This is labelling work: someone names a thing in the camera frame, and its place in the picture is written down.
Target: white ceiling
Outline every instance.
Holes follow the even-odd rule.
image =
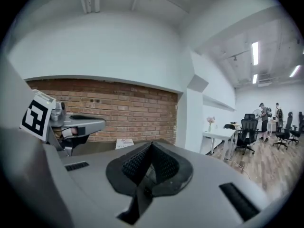
[[[253,66],[252,43],[258,42],[259,63]],[[281,84],[303,79],[303,69],[293,78],[290,74],[298,64],[304,65],[303,39],[289,17],[273,20],[246,30],[218,45],[207,53],[220,65],[234,87]],[[259,74],[252,85],[253,74]]]
[[[101,11],[130,11],[134,0],[100,0]],[[135,11],[160,19],[178,28],[189,18],[210,6],[214,0],[138,0]],[[83,14],[80,0],[31,0],[16,23],[16,42],[41,23]],[[259,42],[259,64],[252,65],[251,44]],[[304,78],[304,69],[289,78],[297,64],[304,65],[303,39],[289,18],[273,20],[208,48],[207,53],[219,64],[234,87],[252,86],[253,74],[272,83]]]

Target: ceiling light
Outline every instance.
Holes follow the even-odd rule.
[[[257,74],[253,75],[252,83],[255,84],[257,82]]]
[[[294,71],[291,73],[291,75],[289,77],[295,76],[295,73],[298,71],[299,68],[300,68],[300,65],[296,66]]]
[[[258,42],[252,43],[253,65],[258,64]]]

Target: backpack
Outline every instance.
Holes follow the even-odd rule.
[[[272,117],[272,110],[271,110],[271,108],[267,108],[266,112],[267,112],[267,116],[268,117]]]
[[[283,118],[283,111],[282,111],[282,109],[278,109],[277,116],[278,116],[279,119]]]

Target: black office chair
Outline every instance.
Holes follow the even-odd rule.
[[[296,130],[297,127],[293,125],[294,129],[290,130],[290,133],[292,135],[292,139],[289,139],[288,144],[290,142],[295,142],[296,145],[299,143],[299,140],[297,140],[296,138],[300,138],[301,132],[302,132],[301,129],[303,128],[303,124],[304,124],[304,122],[301,122],[300,127],[299,127],[299,131],[297,131]]]
[[[258,120],[254,114],[245,114],[245,117],[242,120],[242,128],[237,137],[237,147],[235,148],[235,150],[244,149],[243,155],[245,154],[246,149],[252,151],[252,154],[255,153],[248,144],[254,143],[257,140],[257,123]]]
[[[275,144],[278,144],[279,146],[277,147],[277,149],[279,149],[281,145],[285,146],[285,148],[288,149],[287,141],[289,140],[289,137],[290,137],[290,128],[291,128],[292,121],[293,121],[293,113],[290,112],[290,113],[288,113],[286,127],[285,128],[279,127],[279,129],[275,133],[275,135],[280,140],[278,142],[274,143],[272,146],[274,146]]]
[[[224,128],[226,128],[226,129],[233,129],[233,130],[236,129],[236,127],[235,127],[234,125],[232,125],[232,124],[226,124],[226,125],[224,126]],[[235,143],[235,142],[236,142],[236,133],[234,132],[234,135],[233,135],[233,143]]]

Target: black shorts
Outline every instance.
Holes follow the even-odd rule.
[[[262,133],[267,132],[268,119],[262,121]]]

